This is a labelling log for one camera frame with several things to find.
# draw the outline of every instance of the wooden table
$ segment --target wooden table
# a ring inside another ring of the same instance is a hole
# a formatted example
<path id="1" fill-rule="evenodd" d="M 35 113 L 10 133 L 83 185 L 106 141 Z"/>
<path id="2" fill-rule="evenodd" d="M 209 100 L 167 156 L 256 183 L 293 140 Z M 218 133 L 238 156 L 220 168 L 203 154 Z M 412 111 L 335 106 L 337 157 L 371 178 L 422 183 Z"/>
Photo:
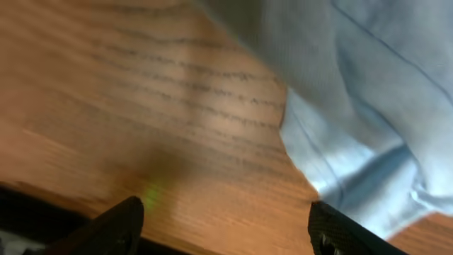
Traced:
<path id="1" fill-rule="evenodd" d="M 181 0 L 1 0 L 2 185 L 194 254 L 311 254 L 316 192 L 278 128 L 285 86 Z M 392 240 L 453 253 L 430 217 Z"/>

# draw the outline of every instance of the wooden surface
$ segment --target wooden surface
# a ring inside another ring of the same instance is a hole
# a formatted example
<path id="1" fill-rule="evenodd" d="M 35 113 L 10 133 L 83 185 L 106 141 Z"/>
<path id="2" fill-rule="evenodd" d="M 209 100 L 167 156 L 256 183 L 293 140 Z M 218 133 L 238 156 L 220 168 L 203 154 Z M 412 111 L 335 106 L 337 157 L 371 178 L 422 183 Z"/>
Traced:
<path id="1" fill-rule="evenodd" d="M 311 254 L 316 193 L 278 134 L 285 86 L 187 1 L 1 0 L 0 180 L 194 254 Z M 393 244 L 453 253 L 434 216 Z"/>

